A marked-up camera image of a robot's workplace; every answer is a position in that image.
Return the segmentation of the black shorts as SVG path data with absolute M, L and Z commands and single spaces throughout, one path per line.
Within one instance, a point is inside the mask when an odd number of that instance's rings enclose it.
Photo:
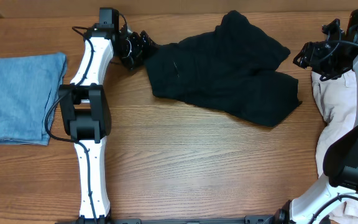
M 152 93 L 274 127 L 301 105 L 278 67 L 290 50 L 230 11 L 212 32 L 161 46 L 145 61 Z

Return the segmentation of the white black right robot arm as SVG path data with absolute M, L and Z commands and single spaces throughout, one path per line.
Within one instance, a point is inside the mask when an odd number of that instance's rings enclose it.
M 265 223 L 321 223 L 347 199 L 358 201 L 358 9 L 351 12 L 347 30 L 339 19 L 322 27 L 327 39 L 307 42 L 293 63 L 311 67 L 321 81 L 335 79 L 353 70 L 357 83 L 357 108 L 354 127 L 328 148 L 323 174 L 300 197 L 288 201 Z

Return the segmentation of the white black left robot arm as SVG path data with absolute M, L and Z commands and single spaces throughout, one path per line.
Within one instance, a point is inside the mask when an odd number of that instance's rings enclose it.
M 136 33 L 123 15 L 102 7 L 99 21 L 82 33 L 85 52 L 68 85 L 60 85 L 58 103 L 63 126 L 74 144 L 81 186 L 81 205 L 76 223 L 112 223 L 105 177 L 105 150 L 111 132 L 111 113 L 103 88 L 107 68 L 118 57 L 128 70 L 142 66 L 155 53 L 157 44 L 145 31 Z

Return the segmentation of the light pink garment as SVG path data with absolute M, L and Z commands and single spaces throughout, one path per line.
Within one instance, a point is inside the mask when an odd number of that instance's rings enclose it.
M 357 108 L 357 83 L 353 71 L 325 82 L 320 77 L 316 72 L 311 73 L 313 97 L 326 123 L 316 147 L 318 175 L 323 174 L 323 160 L 328 147 L 354 127 Z M 329 214 L 329 218 L 337 223 L 358 223 L 358 201 L 349 199 L 343 202 Z

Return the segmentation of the folded blue denim cloth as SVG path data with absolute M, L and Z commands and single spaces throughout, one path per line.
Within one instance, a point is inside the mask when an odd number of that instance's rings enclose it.
M 48 144 L 45 116 L 66 70 L 60 52 L 0 58 L 0 144 Z

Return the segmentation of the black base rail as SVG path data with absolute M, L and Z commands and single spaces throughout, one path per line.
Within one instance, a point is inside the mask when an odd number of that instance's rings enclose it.
M 165 220 L 141 220 L 108 219 L 99 223 L 110 224 L 273 224 L 274 215 L 247 215 L 244 218 L 201 218 L 201 219 L 165 219 Z

